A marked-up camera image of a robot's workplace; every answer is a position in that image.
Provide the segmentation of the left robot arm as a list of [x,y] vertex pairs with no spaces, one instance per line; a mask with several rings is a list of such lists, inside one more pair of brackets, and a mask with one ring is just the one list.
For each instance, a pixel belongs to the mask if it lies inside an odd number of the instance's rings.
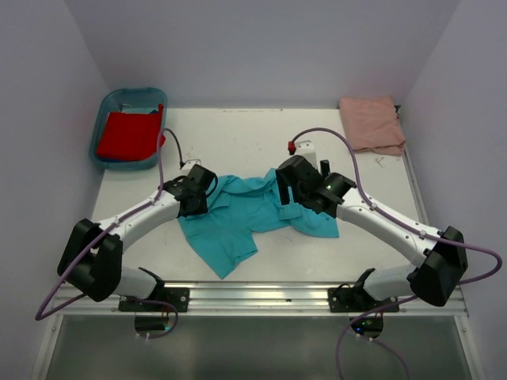
[[100,222],[84,218],[71,232],[57,274],[95,302],[119,295],[136,299],[146,310],[159,309],[167,300],[162,279],[146,269],[124,266],[123,254],[163,223],[206,214],[217,184],[215,173],[194,165],[121,214]]

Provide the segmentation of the teal t-shirt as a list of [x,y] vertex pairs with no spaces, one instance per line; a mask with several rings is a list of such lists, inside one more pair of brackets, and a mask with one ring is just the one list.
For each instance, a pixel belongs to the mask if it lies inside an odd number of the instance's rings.
[[206,214],[181,216],[178,222],[190,247],[220,279],[258,252],[256,233],[291,227],[314,238],[340,237],[329,215],[280,202],[274,168],[263,177],[219,177],[207,204]]

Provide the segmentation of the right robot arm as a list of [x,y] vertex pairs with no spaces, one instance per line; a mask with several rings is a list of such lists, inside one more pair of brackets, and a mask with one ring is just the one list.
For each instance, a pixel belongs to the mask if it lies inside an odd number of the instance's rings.
[[434,228],[380,206],[363,196],[356,182],[327,165],[316,169],[306,158],[295,155],[276,169],[280,201],[291,201],[330,217],[352,223],[401,253],[406,265],[366,270],[352,287],[337,298],[358,310],[372,310],[392,298],[417,296],[432,306],[444,306],[464,272],[467,254],[463,235],[448,227],[436,241]]

